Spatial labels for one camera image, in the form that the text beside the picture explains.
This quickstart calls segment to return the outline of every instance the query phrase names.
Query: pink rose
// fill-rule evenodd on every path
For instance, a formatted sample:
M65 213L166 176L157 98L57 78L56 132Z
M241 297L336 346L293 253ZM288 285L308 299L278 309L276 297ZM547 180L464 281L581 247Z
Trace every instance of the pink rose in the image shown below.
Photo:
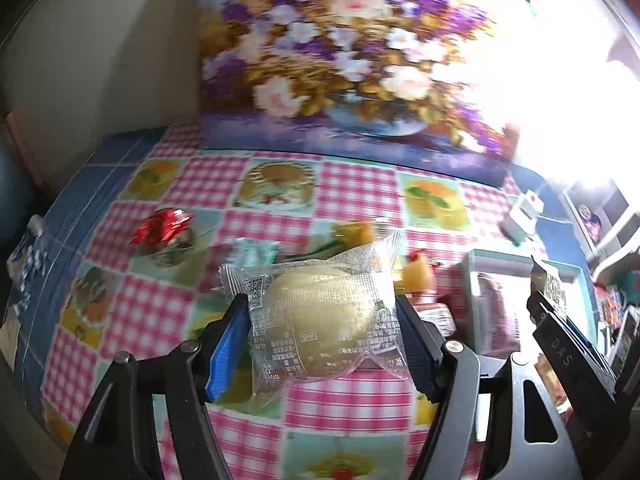
M338 22L349 25L352 18L374 20L391 14L384 0L332 0L331 13L338 17Z

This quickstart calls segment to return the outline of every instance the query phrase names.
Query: red snack bag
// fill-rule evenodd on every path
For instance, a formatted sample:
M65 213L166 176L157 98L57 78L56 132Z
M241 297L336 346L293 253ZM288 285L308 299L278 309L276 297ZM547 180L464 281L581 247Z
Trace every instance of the red snack bag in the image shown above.
M130 243L152 248L166 245L189 226L193 217L182 209L159 209L140 224Z

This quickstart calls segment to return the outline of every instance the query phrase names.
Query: paper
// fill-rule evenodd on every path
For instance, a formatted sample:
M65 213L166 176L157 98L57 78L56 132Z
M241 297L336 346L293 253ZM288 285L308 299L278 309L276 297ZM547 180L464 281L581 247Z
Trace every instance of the paper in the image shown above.
M15 353L18 349L18 334L20 333L20 320L15 310L9 309L4 325L0 328L0 351L7 363L14 369Z

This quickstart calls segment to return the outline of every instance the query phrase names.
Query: transparent plastic wrapper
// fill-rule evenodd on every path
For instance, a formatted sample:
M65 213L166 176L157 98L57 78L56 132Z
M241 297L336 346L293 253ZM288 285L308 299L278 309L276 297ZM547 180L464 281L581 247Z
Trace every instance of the transparent plastic wrapper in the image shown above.
M328 260L220 268L229 298L249 296L254 402L345 375L367 357L409 377L391 279L399 239L392 231Z

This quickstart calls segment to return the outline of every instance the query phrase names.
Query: wall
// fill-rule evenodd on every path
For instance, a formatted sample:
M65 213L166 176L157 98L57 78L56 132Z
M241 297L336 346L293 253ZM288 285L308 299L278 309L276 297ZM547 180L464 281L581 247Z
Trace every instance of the wall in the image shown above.
M107 134L196 114L196 0L39 0L7 46L2 86L59 189Z

